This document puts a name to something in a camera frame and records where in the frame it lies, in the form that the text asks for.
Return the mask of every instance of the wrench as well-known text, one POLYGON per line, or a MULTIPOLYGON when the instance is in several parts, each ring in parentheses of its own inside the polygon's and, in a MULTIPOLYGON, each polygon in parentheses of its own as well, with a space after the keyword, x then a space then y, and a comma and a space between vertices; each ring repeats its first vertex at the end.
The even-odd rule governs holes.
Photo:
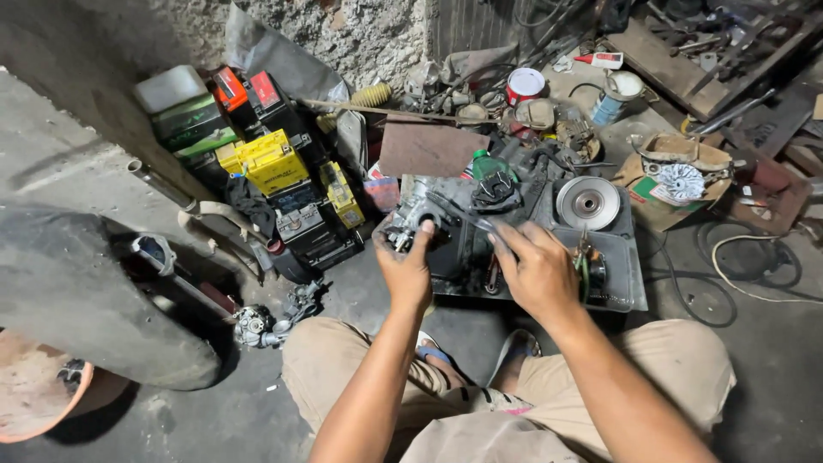
POLYGON ((711 39, 703 40, 702 42, 695 42, 694 44, 683 45, 682 47, 671 47, 669 49, 669 56, 675 57, 681 52, 698 49, 705 47, 706 45, 716 44, 720 40, 723 40, 723 37, 712 37, 711 39))

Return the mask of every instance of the white bottle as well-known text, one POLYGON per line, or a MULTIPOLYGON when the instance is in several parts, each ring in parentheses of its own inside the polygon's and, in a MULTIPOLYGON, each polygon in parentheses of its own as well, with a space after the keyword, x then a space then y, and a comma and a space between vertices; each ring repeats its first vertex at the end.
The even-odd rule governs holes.
POLYGON ((208 93, 198 72, 181 64, 134 86, 134 95, 150 115, 208 93))

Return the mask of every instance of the plastic bottle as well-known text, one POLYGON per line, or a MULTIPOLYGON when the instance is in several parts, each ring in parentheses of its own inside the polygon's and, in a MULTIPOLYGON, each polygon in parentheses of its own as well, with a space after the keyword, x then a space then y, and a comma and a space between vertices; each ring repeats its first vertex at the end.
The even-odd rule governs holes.
POLYGON ((517 175, 514 174, 509 163, 500 159, 495 159, 489 156, 489 152, 485 149, 479 149, 474 152, 474 161, 472 161, 472 175, 475 180, 487 179, 497 172, 502 171, 508 174, 512 179, 517 180, 517 175))
POLYGON ((134 86, 134 95, 150 115, 208 93, 198 72, 181 64, 134 86))

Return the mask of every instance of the khaki shorts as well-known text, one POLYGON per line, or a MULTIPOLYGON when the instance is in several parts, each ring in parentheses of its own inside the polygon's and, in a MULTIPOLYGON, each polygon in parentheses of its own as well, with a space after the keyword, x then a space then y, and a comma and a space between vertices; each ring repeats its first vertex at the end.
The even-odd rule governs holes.
MULTIPOLYGON (((315 432, 373 338, 323 317, 301 321, 292 330, 283 348, 283 380, 300 416, 315 432)), ((614 342, 699 430, 708 434, 721 420, 723 403, 736 379, 723 342, 711 329, 688 320, 656 321, 626 331, 614 342)), ((395 427, 394 451, 402 452, 432 420, 463 413, 441 399, 447 384, 437 368, 420 360, 412 363, 395 427)), ((516 396, 535 405, 520 415, 523 418, 555 432, 589 459, 593 455, 611 459, 562 355, 527 358, 516 396)))

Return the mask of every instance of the right hand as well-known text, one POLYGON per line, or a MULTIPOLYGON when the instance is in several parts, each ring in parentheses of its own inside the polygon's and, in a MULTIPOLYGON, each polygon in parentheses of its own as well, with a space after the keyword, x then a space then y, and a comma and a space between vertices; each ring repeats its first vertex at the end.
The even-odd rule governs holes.
POLYGON ((495 228, 511 249, 489 235, 515 302, 547 330, 584 311, 571 254, 556 236, 533 222, 518 229, 495 222, 495 228))

